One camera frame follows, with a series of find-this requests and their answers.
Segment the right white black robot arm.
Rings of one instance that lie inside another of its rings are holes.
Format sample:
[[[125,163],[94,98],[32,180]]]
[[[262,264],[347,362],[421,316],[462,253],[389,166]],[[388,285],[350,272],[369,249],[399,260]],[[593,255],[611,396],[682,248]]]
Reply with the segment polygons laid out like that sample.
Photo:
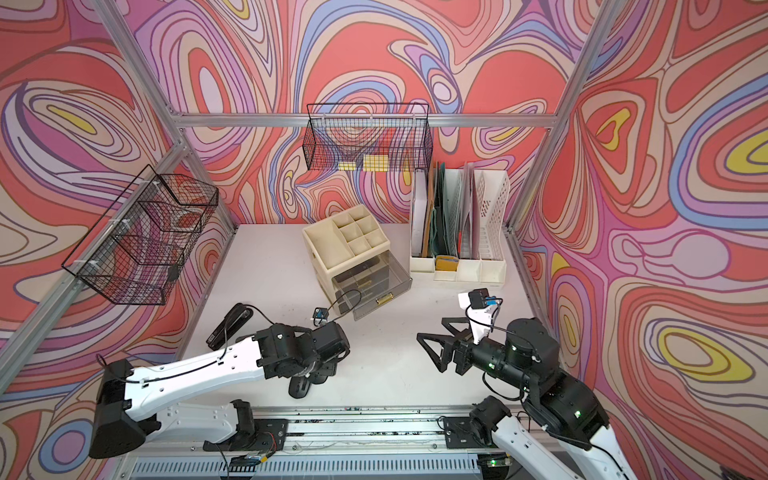
[[[561,368],[560,345],[538,319],[511,321],[503,343],[475,340],[470,329],[456,329],[458,322],[445,318],[446,334],[417,336],[424,349],[440,345],[440,351],[427,351],[436,368],[444,372],[454,365],[460,375],[477,368],[516,388],[514,400],[526,417],[557,440],[579,469],[571,470],[536,440],[498,394],[475,404],[462,425],[450,427],[451,438],[501,449],[537,479],[635,478],[606,410],[585,383]]]

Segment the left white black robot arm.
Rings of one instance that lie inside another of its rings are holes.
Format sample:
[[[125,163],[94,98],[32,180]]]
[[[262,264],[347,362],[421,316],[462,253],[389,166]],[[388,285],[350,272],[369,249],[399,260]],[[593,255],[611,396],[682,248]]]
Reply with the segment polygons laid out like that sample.
[[[289,382],[290,397],[301,399],[333,376],[349,353],[344,330],[330,322],[314,329],[277,323],[217,351],[150,367],[99,357],[103,373],[88,455],[118,457],[157,440],[201,441],[207,451],[272,454],[283,442],[273,429],[258,425],[249,402],[205,406],[192,398],[281,378]]]

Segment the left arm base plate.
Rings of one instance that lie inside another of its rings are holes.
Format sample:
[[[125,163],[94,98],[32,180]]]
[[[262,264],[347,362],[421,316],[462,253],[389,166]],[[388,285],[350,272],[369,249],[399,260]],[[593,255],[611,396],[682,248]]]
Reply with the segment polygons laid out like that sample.
[[[238,428],[229,439],[219,443],[205,441],[207,452],[278,452],[284,448],[289,422],[287,419],[254,419],[253,428]]]

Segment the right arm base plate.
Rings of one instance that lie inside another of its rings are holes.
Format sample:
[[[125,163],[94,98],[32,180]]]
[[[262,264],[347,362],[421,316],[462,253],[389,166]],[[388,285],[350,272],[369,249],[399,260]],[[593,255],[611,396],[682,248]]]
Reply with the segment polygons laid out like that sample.
[[[439,429],[444,434],[445,446],[449,450],[479,449],[483,447],[470,428],[468,417],[446,417],[437,419]]]

